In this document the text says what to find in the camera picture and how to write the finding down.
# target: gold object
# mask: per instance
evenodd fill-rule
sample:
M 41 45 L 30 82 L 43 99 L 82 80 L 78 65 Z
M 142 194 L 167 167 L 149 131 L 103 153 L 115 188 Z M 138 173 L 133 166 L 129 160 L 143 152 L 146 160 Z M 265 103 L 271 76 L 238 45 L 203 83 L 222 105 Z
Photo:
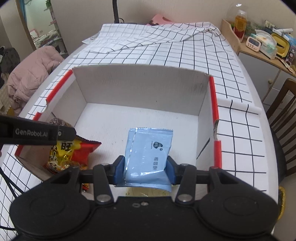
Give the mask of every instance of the gold object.
M 285 209 L 285 202 L 286 202 L 286 192 L 285 189 L 281 186 L 279 186 L 279 190 L 282 192 L 282 201 L 281 201 L 281 212 L 279 214 L 278 220 L 281 219 L 283 213 L 284 213 L 284 209 Z
M 160 197 L 169 196 L 170 193 L 168 191 L 156 188 L 129 187 L 127 189 L 126 195 L 133 197 Z

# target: pink pillow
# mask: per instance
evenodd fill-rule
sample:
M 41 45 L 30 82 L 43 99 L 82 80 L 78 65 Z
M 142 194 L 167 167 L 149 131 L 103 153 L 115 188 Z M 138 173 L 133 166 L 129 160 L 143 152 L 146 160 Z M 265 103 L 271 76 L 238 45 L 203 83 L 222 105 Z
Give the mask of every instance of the pink pillow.
M 147 25 L 159 25 L 159 24 L 168 24 L 168 23 L 174 23 L 171 20 L 168 20 L 164 16 L 157 14 L 155 15 L 152 20 Z

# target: wooden shelf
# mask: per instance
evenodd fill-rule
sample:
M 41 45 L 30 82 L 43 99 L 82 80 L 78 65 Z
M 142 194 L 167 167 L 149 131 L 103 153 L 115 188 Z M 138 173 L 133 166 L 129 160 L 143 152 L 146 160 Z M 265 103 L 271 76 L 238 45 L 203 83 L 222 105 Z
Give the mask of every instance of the wooden shelf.
M 284 71 L 296 78 L 296 75 L 291 73 L 284 66 L 284 64 L 281 61 L 279 61 L 278 59 L 270 59 L 261 52 L 255 52 L 255 51 L 249 49 L 246 46 L 246 39 L 244 39 L 243 42 L 240 42 L 238 37 L 234 34 L 230 23 L 224 19 L 222 19 L 222 23 L 221 23 L 221 33 L 227 39 L 230 46 L 232 47 L 232 49 L 235 51 L 235 53 L 237 55 L 241 52 L 241 53 L 245 53 L 247 55 L 253 56 L 253 57 L 258 58 L 262 61 L 265 61 L 269 64 L 272 64 L 273 66 L 279 68 L 280 70 L 282 70 L 282 71 Z

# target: clothing pile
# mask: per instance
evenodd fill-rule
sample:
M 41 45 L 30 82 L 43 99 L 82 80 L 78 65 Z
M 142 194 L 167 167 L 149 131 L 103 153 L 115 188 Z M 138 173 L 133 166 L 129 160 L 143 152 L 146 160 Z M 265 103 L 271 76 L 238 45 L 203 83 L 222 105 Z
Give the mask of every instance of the clothing pile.
M 15 115 L 19 115 L 30 97 L 62 61 L 63 57 L 53 46 L 44 46 L 31 53 L 11 72 L 7 88 Z

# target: white cardboard box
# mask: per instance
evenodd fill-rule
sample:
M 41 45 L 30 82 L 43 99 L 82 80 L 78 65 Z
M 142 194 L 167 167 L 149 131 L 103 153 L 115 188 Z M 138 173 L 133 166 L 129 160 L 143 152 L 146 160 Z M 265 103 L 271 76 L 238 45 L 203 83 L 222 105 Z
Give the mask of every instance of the white cardboard box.
M 113 163 L 125 154 L 128 131 L 135 127 L 173 130 L 169 155 L 198 169 L 221 167 L 215 140 L 218 108 L 213 78 L 196 70 L 153 65 L 92 65 L 70 70 L 47 97 L 34 120 L 53 116 L 77 134 L 102 142 L 89 156 L 89 168 Z M 15 155 L 42 180 L 50 147 L 19 146 Z

